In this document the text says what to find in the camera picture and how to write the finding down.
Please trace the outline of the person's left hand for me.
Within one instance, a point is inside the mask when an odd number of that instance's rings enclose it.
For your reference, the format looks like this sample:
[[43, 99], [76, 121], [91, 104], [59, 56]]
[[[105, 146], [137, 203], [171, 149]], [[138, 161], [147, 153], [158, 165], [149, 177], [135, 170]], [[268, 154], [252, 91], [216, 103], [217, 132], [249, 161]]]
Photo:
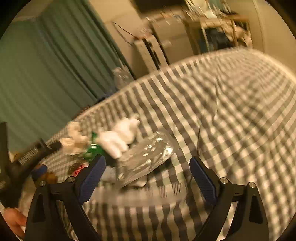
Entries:
[[17, 208], [6, 208], [4, 210], [4, 219], [18, 238], [25, 238], [25, 232], [22, 227], [26, 226], [27, 217], [24, 214], [22, 214]]

